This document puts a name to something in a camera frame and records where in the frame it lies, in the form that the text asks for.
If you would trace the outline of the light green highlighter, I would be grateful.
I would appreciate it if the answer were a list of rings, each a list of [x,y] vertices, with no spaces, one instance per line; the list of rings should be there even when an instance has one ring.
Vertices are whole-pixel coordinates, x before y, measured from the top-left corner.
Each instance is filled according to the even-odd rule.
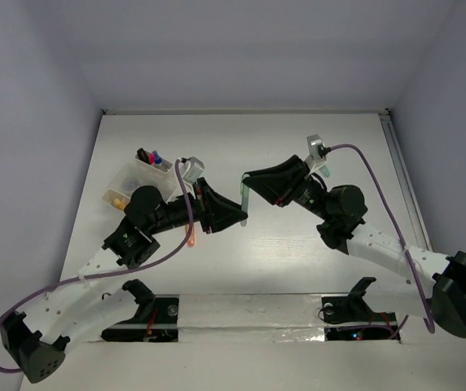
[[[248,177],[248,174],[244,174],[241,178],[241,210],[244,213],[248,213],[248,202],[249,202],[249,188],[244,184],[244,180]]]

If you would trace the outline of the clear blue spray bottle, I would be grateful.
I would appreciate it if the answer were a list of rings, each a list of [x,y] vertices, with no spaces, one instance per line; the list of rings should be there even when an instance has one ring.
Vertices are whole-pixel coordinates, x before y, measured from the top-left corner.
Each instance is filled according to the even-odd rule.
[[[157,165],[157,166],[162,165],[162,158],[160,157],[157,151],[152,152],[152,159],[153,159],[154,165]]]

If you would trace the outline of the pink black highlighter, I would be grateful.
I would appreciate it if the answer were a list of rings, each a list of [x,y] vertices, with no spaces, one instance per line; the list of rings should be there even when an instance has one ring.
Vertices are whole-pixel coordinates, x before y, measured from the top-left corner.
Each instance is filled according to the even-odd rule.
[[[155,162],[155,157],[152,153],[145,151],[143,148],[139,148],[136,153],[136,157],[139,161],[147,165],[152,165]]]

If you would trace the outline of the dark green marker pen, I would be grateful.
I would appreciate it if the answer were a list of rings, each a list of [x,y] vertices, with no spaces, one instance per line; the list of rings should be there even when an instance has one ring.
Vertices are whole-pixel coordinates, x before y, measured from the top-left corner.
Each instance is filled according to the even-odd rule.
[[[331,176],[330,169],[327,165],[322,165],[318,170],[318,174],[323,178],[329,178]]]

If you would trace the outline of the paperclip jar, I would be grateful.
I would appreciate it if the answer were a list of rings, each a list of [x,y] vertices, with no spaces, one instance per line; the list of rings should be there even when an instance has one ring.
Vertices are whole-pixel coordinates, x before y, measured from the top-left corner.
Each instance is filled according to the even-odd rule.
[[[137,178],[126,178],[121,183],[121,189],[124,193],[133,193],[141,186],[141,182]]]

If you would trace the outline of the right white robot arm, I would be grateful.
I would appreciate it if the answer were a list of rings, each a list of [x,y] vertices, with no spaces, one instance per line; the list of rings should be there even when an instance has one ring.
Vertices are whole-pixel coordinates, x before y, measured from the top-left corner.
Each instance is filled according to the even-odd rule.
[[[421,313],[453,336],[466,338],[466,253],[445,255],[407,246],[402,235],[386,235],[365,222],[363,192],[355,185],[328,190],[298,156],[269,169],[244,174],[242,183],[269,204],[295,202],[321,219],[322,241],[331,249],[373,262],[409,279]]]

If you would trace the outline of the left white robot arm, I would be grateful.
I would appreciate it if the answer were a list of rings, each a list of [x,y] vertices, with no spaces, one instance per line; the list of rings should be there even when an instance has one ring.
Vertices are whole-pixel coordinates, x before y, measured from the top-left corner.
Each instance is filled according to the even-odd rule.
[[[125,216],[102,248],[77,273],[77,281],[40,296],[2,321],[2,344],[27,380],[36,384],[53,374],[74,346],[97,339],[126,319],[149,321],[155,294],[131,273],[160,247],[154,236],[198,222],[212,234],[247,219],[240,204],[198,178],[191,192],[170,202],[154,186],[138,187],[121,207]]]

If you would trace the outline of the orange highlighter pen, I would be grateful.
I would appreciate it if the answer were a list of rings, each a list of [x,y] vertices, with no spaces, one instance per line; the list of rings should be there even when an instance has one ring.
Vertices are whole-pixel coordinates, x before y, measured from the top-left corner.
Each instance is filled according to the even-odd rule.
[[[185,231],[186,231],[186,234],[189,234],[189,237],[186,242],[187,247],[193,248],[196,245],[196,230],[194,227],[190,227],[189,225],[186,225]]]

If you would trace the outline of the white perforated organizer box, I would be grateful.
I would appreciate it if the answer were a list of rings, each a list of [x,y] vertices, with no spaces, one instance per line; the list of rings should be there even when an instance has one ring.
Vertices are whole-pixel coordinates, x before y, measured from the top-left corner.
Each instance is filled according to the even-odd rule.
[[[179,189],[173,164],[157,151],[139,148],[133,160],[126,162],[106,186],[102,201],[114,209],[124,210],[132,194],[143,186],[155,187],[168,202]]]

